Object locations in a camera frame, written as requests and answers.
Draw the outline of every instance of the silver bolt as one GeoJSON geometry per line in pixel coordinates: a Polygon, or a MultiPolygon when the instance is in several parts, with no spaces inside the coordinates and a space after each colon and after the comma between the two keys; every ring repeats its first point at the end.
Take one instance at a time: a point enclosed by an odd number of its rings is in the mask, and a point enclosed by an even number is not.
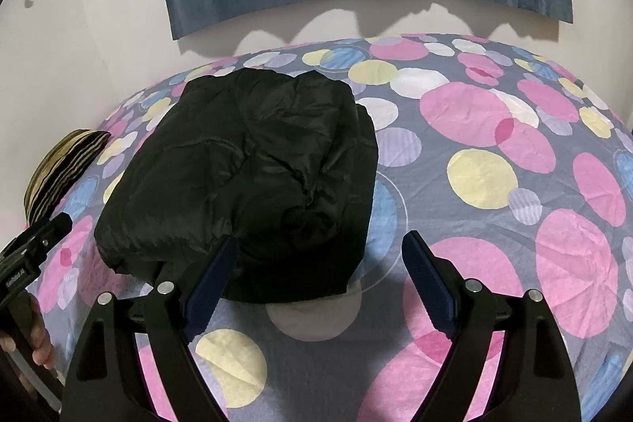
{"type": "Polygon", "coordinates": [[[466,281],[466,289],[473,293],[477,293],[478,291],[481,291],[482,285],[476,279],[469,279],[468,281],[466,281]]]}
{"type": "Polygon", "coordinates": [[[105,306],[110,301],[112,301],[112,294],[109,291],[104,291],[97,297],[97,302],[102,306],[105,306]]]}
{"type": "Polygon", "coordinates": [[[171,293],[173,291],[173,283],[171,281],[163,281],[162,283],[160,283],[160,285],[158,285],[158,293],[161,293],[162,295],[167,295],[168,293],[171,293]]]}
{"type": "Polygon", "coordinates": [[[543,300],[543,294],[539,290],[530,290],[528,295],[534,302],[540,302],[543,300]]]}

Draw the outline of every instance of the wall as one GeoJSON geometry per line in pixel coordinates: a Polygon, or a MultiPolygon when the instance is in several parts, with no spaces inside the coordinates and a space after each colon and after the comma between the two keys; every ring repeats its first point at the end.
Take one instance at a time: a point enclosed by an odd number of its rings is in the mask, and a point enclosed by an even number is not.
{"type": "Polygon", "coordinates": [[[483,0],[314,0],[252,13],[173,42],[165,0],[5,0],[0,6],[0,243],[63,134],[176,72],[237,53],[398,32],[476,34],[564,65],[633,126],[633,0],[573,0],[568,25],[483,0]]]}
{"type": "Polygon", "coordinates": [[[2,2],[0,249],[23,229],[24,191],[46,152],[72,129],[94,127],[118,99],[81,0],[2,2]]]}
{"type": "Polygon", "coordinates": [[[483,0],[314,0],[265,10],[173,42],[165,0],[83,0],[121,94],[235,53],[398,32],[455,32],[535,51],[589,83],[625,121],[633,110],[627,54],[633,0],[573,0],[569,25],[483,0]]]}

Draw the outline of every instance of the black jacket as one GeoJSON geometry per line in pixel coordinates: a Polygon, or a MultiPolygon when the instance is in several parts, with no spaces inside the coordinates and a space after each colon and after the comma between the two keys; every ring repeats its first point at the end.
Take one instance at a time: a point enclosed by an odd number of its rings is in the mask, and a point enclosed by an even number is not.
{"type": "Polygon", "coordinates": [[[371,119],[341,81],[198,78],[132,158],[94,236],[108,266],[150,283],[232,235],[241,253],[224,297],[343,293],[363,257],[377,160],[371,119]]]}

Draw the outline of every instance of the pillow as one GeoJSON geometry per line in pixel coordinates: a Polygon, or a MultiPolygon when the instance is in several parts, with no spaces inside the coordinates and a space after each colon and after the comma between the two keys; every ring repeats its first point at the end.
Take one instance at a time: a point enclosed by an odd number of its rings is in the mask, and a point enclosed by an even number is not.
{"type": "Polygon", "coordinates": [[[24,194],[28,225],[49,217],[70,187],[108,144],[110,133],[77,129],[62,138],[39,164],[24,194]]]}

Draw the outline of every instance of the polka dot bedsheet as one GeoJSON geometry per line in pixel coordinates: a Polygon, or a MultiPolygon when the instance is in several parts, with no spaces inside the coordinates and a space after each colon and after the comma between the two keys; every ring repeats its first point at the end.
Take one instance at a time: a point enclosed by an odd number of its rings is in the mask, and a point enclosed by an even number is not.
{"type": "MultiPolygon", "coordinates": [[[[127,99],[100,129],[108,147],[61,202],[72,233],[33,286],[65,374],[104,290],[149,285],[110,271],[93,228],[132,155],[188,81],[240,67],[344,81],[373,120],[379,167],[365,259],[347,293],[310,302],[221,300],[192,355],[237,422],[408,422],[449,349],[400,256],[417,229],[463,276],[494,291],[541,289],[569,350],[589,421],[633,354],[633,142],[571,72],[471,36],[405,34],[231,57],[127,99]]],[[[479,415],[499,361],[495,334],[468,412],[479,415]]],[[[140,358],[158,414],[175,420],[146,337],[140,358]]]]}

